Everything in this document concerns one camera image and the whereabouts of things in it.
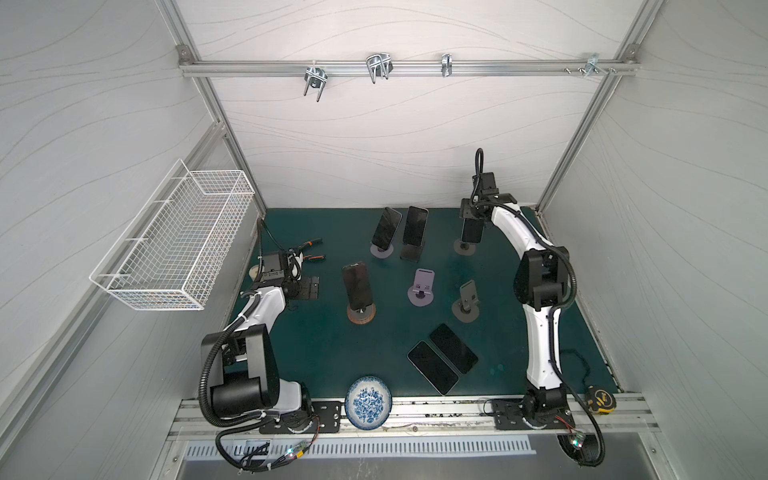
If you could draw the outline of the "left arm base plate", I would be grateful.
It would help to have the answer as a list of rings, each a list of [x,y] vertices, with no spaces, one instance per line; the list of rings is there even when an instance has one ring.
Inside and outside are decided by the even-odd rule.
[[[309,408],[282,414],[275,422],[259,428],[262,435],[302,435],[338,433],[342,403],[313,401]]]

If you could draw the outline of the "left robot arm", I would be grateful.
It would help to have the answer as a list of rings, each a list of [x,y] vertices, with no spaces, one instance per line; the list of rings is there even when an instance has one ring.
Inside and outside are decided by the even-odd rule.
[[[306,386],[280,378],[270,338],[288,301],[302,292],[302,246],[263,255],[242,309],[222,331],[201,342],[198,403],[208,423],[224,428],[260,419],[299,433],[313,422]]]

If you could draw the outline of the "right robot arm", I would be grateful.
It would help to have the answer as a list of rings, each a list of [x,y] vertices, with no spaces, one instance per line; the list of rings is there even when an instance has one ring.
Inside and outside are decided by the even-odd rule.
[[[471,193],[461,200],[460,243],[465,250],[480,243],[485,226],[491,224],[518,254],[513,293],[525,314],[529,354],[521,410],[527,425],[542,429],[565,421],[570,412],[568,396],[583,410],[588,409],[564,379],[560,366],[559,321],[575,301],[575,270],[567,249],[535,227],[512,195],[500,192],[494,174],[484,170],[484,159],[484,151],[477,149]]]

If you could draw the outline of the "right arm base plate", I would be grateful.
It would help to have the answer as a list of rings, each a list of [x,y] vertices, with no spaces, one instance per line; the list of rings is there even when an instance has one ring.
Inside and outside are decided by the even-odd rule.
[[[568,408],[541,409],[528,396],[492,399],[487,404],[496,430],[568,431],[575,427]]]

